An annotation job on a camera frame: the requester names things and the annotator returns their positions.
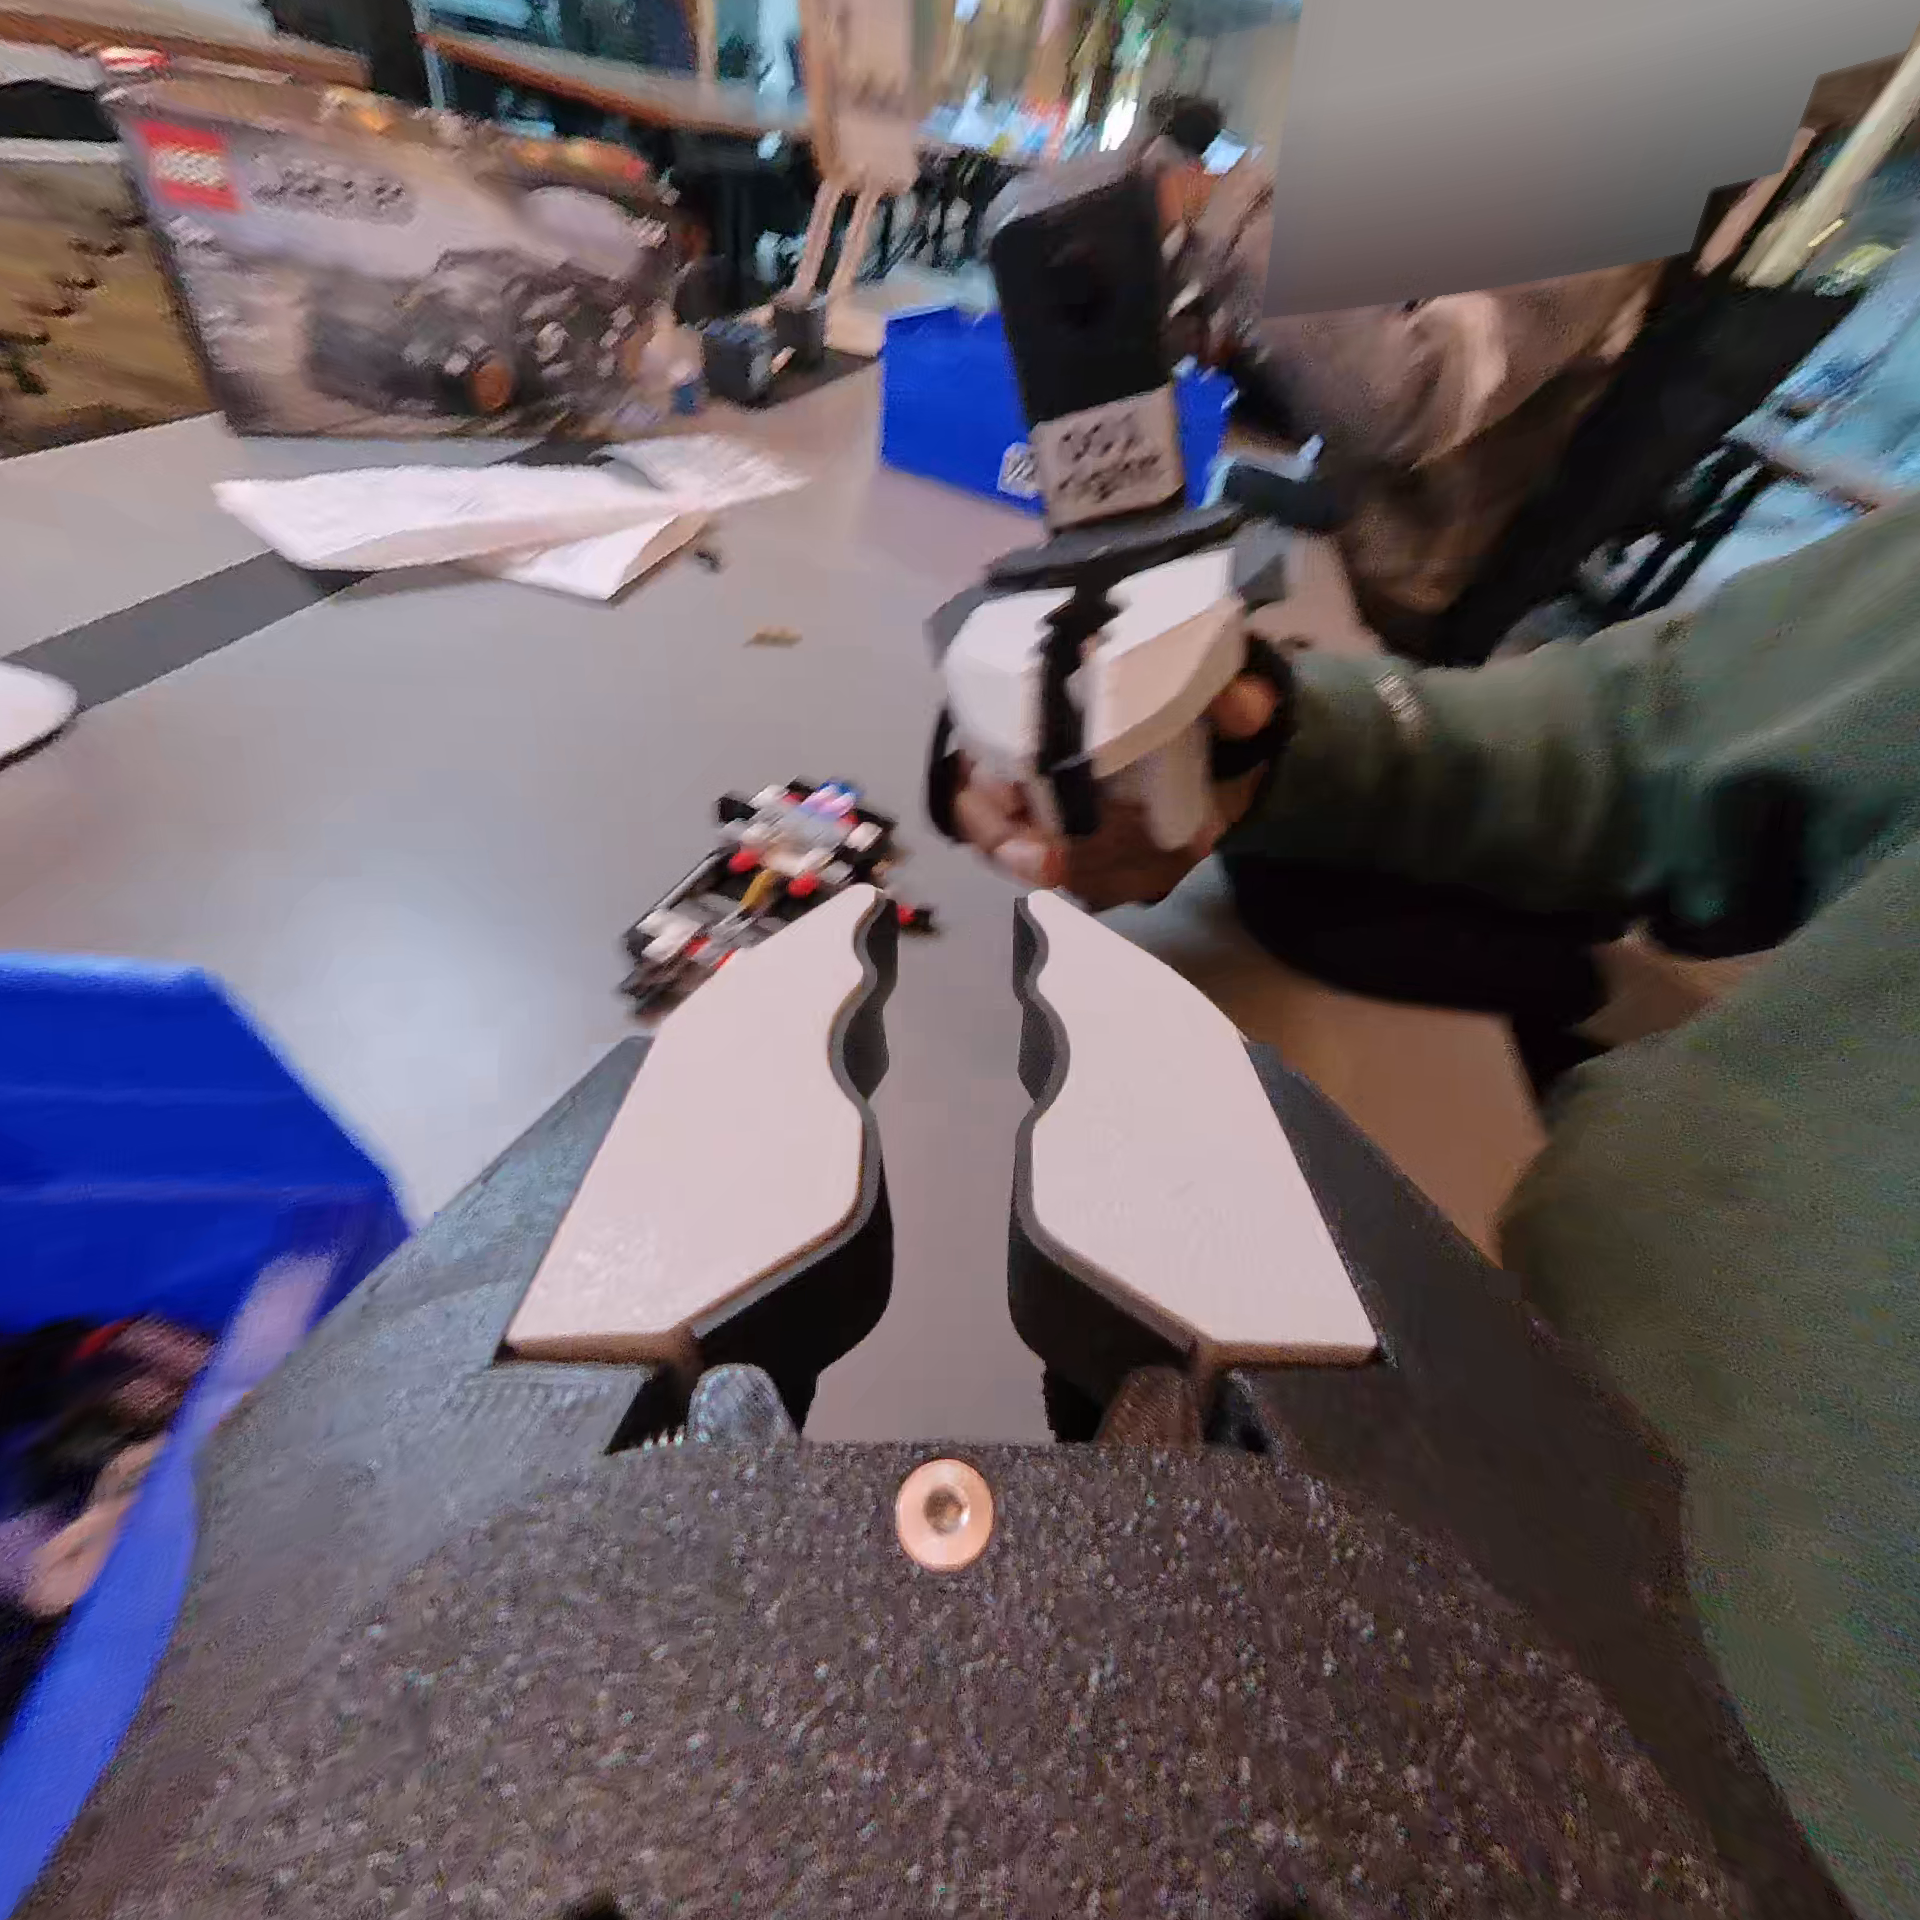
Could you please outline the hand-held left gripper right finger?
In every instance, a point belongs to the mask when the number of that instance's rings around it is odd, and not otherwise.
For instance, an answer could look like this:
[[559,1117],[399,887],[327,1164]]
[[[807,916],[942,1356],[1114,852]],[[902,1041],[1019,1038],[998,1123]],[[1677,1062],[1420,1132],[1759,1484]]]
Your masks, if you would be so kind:
[[1378,1334],[1248,1041],[1058,894],[1014,911],[1014,1324],[1060,1377],[1352,1367]]

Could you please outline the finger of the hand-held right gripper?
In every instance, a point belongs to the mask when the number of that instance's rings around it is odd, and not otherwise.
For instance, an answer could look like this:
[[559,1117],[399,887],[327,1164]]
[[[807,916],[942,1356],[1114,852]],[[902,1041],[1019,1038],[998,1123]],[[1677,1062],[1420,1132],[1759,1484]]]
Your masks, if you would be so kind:
[[970,588],[936,607],[936,822],[958,826],[958,795],[972,785],[1013,785],[1039,827],[1069,844],[1088,838],[1083,722],[1064,746],[1048,710],[1072,698],[1048,686],[1054,617],[1072,588],[996,593]]
[[1119,775],[1205,717],[1246,651],[1229,549],[1142,569],[1111,588],[1111,604],[1075,671],[1092,778]]

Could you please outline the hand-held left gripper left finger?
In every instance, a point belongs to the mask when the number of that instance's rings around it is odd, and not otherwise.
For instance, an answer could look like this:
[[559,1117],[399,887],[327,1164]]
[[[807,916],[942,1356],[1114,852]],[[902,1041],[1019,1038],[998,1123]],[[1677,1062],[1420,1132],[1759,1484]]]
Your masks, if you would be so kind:
[[891,905],[846,890],[661,1021],[508,1327],[514,1361],[827,1367],[885,1307]]

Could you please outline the brick car model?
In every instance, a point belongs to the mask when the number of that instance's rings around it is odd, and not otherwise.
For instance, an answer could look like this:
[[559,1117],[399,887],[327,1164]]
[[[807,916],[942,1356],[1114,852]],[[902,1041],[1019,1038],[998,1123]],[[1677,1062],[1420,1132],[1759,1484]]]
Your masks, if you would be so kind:
[[858,785],[786,780],[714,807],[718,838],[624,930],[619,994],[658,1019],[735,953],[773,939],[855,884],[871,884],[901,933],[926,937],[934,911],[895,890],[895,819]]

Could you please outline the large blue plastic bin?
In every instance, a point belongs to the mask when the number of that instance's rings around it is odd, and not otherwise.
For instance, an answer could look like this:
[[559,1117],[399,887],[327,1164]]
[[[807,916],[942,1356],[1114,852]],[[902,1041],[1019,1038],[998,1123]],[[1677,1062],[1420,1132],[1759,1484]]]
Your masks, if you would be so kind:
[[4,1916],[78,1822],[173,1636],[212,1433],[406,1234],[387,1171],[221,981],[4,956],[4,1337],[158,1317],[212,1343],[6,1717]]

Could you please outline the person's right forearm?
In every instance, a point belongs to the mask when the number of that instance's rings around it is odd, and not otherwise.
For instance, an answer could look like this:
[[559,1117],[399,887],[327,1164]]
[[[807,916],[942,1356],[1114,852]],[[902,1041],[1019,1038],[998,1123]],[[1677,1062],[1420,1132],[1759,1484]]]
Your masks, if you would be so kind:
[[1422,881],[1683,953],[1915,937],[1917,507],[1693,607],[1478,668],[1308,651],[1227,857]]

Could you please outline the toy car set box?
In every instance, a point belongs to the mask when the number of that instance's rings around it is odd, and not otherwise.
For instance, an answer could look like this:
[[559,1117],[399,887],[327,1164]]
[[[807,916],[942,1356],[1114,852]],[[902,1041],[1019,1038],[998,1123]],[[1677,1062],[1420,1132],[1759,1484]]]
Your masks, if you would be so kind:
[[605,444],[654,411],[684,219],[634,151],[184,69],[100,102],[236,435]]

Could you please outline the person's right hand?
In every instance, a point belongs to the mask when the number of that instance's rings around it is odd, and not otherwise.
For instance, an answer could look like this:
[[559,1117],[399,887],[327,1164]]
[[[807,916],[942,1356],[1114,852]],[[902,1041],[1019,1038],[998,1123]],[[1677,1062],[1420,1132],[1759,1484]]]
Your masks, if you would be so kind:
[[1295,686],[1288,666],[1248,671],[1207,708],[1219,749],[1240,761],[1236,778],[1213,781],[1207,817],[1180,849],[1159,849],[1144,809],[1103,801],[1092,835],[1044,827],[1019,785],[978,772],[940,722],[928,748],[926,811],[936,835],[978,852],[1002,878],[1028,891],[1055,891],[1100,914],[1154,905],[1195,871],[1264,802],[1288,743]]

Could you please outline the small blue bin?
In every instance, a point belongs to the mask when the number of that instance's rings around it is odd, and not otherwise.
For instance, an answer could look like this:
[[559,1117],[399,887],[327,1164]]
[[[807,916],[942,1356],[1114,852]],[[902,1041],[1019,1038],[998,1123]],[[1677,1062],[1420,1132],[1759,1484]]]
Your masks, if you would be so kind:
[[880,348],[880,461],[1042,515],[998,310],[951,305],[890,316]]

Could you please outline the standing sign board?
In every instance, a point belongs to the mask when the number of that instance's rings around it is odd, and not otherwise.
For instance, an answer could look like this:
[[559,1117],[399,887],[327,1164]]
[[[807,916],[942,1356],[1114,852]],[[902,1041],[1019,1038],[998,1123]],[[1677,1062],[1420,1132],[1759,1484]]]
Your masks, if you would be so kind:
[[926,116],[916,4],[799,2],[807,134],[822,180],[906,191]]

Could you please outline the small black box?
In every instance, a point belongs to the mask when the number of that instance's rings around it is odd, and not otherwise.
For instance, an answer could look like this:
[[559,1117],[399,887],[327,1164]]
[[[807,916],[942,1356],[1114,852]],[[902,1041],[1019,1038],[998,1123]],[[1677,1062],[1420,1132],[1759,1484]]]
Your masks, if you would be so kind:
[[735,409],[762,409],[776,391],[792,351],[765,321],[711,321],[702,330],[703,389]]

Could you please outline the white sticker sheet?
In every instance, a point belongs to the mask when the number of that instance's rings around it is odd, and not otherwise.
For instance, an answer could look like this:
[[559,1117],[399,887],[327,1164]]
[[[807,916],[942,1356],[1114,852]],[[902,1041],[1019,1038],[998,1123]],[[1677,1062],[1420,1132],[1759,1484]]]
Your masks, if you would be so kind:
[[603,460],[635,485],[670,500],[672,511],[722,511],[803,490],[808,476],[728,437],[674,435],[618,444]]

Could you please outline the black office chair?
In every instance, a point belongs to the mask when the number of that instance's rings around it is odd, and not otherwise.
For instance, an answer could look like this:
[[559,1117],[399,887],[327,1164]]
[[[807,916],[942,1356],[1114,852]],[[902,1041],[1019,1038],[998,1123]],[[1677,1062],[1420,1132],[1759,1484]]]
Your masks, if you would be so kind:
[[1861,281],[1748,285],[1675,268],[1557,466],[1459,596],[1453,661],[1480,666],[1527,614],[1568,596],[1600,620],[1667,605],[1707,556],[1698,526],[1727,533],[1764,490],[1755,479],[1727,511],[1711,505],[1719,487],[1695,491],[1693,519],[1680,519],[1685,483],[1862,300]]

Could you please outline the person's torso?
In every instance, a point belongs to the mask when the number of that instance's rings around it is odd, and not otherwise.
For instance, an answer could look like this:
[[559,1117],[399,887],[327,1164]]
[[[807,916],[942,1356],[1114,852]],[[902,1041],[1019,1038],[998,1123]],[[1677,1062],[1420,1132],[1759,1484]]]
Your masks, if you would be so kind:
[[1562,1086],[1504,1261],[1687,1476],[1687,1583],[1861,1916],[1917,1906],[1917,865]]

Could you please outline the white numbered paper bag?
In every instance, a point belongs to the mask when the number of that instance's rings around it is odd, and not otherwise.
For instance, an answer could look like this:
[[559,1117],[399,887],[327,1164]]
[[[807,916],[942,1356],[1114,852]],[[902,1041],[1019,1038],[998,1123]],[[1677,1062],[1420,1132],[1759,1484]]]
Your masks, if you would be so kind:
[[552,549],[700,531],[709,509],[612,463],[397,463],[299,478],[234,478],[221,511],[311,572],[514,559]]

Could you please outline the white book stand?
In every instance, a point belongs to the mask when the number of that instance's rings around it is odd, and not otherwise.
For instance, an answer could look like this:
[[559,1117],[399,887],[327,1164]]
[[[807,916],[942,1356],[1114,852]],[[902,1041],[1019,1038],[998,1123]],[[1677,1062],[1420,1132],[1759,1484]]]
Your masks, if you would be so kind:
[[0,666],[0,700],[3,767],[44,749],[79,713],[79,694],[66,682],[14,661]]

